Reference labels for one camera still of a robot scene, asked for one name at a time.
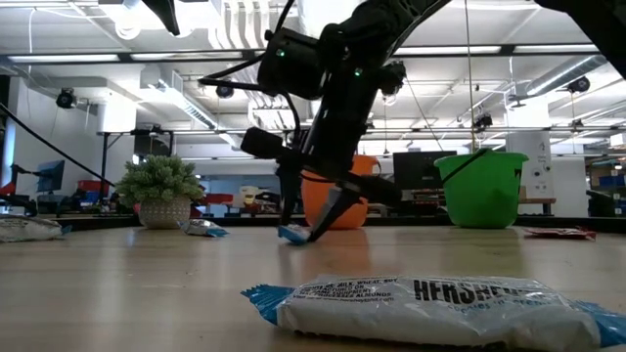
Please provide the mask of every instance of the potted plant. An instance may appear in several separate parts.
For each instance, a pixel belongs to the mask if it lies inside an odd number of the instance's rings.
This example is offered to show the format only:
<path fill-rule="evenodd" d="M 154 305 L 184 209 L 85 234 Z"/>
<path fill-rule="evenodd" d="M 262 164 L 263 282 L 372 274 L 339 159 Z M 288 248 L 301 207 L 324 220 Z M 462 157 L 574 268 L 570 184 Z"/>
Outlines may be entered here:
<path fill-rule="evenodd" d="M 194 175 L 196 166 L 179 156 L 150 155 L 138 165 L 126 162 L 126 174 L 116 185 L 121 201 L 139 203 L 139 220 L 149 229 L 176 229 L 189 220 L 191 200 L 203 196 Z"/>

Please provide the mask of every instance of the bucket handle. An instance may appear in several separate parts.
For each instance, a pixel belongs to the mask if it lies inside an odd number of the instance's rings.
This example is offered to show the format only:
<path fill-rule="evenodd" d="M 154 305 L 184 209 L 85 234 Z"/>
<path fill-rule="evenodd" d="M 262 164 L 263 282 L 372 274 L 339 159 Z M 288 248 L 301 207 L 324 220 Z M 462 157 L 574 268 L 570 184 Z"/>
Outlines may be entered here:
<path fill-rule="evenodd" d="M 456 174 L 458 174 L 459 172 L 461 172 L 464 168 L 470 166 L 471 163 L 477 161 L 481 156 L 484 156 L 485 154 L 487 154 L 487 152 L 491 151 L 490 149 L 481 149 L 478 152 L 476 152 L 474 155 L 471 156 L 471 158 L 469 158 L 466 162 L 464 162 L 463 164 L 461 164 L 461 166 L 457 167 L 454 171 L 450 172 L 448 174 L 448 176 L 446 176 L 443 179 L 443 184 L 445 185 L 446 182 L 450 181 L 451 178 L 453 178 Z"/>

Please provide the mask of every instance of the snack wrapper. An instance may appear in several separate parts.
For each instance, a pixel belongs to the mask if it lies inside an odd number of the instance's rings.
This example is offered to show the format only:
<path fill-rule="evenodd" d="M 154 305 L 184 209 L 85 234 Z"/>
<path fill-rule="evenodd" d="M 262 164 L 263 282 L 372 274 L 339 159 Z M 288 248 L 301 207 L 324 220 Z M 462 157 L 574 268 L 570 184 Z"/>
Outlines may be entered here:
<path fill-rule="evenodd" d="M 299 225 L 291 224 L 278 227 L 278 237 L 286 239 L 294 245 L 307 244 L 307 239 L 310 235 L 311 233 L 308 230 Z"/>
<path fill-rule="evenodd" d="M 228 231 L 208 220 L 194 219 L 178 222 L 178 226 L 187 235 L 204 236 L 210 238 L 223 238 Z"/>
<path fill-rule="evenodd" d="M 0 243 L 61 239 L 71 231 L 54 221 L 21 215 L 0 215 Z"/>
<path fill-rule="evenodd" d="M 590 240 L 595 241 L 597 234 L 585 229 L 523 229 L 528 237 L 536 239 Z"/>
<path fill-rule="evenodd" d="M 324 276 L 243 291 L 287 330 L 422 345 L 589 352 L 626 342 L 626 317 L 509 278 Z"/>

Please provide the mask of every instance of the green bucket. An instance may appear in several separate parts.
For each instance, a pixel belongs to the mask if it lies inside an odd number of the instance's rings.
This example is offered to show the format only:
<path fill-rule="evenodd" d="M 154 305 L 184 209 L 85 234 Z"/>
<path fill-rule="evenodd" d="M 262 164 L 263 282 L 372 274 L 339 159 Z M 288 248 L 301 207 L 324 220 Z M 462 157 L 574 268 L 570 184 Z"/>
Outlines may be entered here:
<path fill-rule="evenodd" d="M 480 150 L 437 160 L 452 223 L 504 229 L 517 218 L 521 166 L 528 156 Z"/>

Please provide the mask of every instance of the wooden table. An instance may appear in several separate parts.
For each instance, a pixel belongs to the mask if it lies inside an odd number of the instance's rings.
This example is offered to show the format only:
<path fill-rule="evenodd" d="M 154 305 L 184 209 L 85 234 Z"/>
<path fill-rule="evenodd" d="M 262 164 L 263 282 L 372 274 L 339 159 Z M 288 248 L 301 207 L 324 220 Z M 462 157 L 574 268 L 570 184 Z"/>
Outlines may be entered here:
<path fill-rule="evenodd" d="M 570 242 L 525 240 L 514 230 L 369 228 L 293 247 L 275 229 L 230 231 L 221 240 L 122 229 L 0 244 L 2 351 L 418 350 L 281 331 L 239 295 L 319 274 L 534 278 L 626 313 L 626 237 Z"/>

